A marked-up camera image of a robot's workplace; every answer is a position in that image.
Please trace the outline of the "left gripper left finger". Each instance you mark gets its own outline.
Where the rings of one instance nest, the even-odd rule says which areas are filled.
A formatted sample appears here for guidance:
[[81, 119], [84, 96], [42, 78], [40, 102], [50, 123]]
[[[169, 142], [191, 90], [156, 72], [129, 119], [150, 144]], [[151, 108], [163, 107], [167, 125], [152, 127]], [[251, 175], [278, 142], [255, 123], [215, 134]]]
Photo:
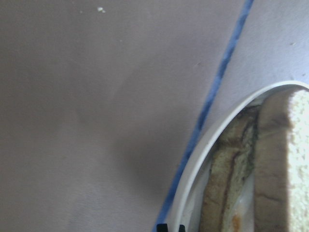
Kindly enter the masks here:
[[157, 224], [156, 232], [169, 232], [168, 225], [166, 223]]

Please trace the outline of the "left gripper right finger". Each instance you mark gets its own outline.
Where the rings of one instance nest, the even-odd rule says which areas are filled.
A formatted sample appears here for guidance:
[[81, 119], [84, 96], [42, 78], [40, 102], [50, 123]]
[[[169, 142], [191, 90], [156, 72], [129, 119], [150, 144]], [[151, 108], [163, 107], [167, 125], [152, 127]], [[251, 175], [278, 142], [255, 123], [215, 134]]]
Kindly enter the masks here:
[[178, 232], [185, 232], [185, 226], [184, 225], [180, 225]]

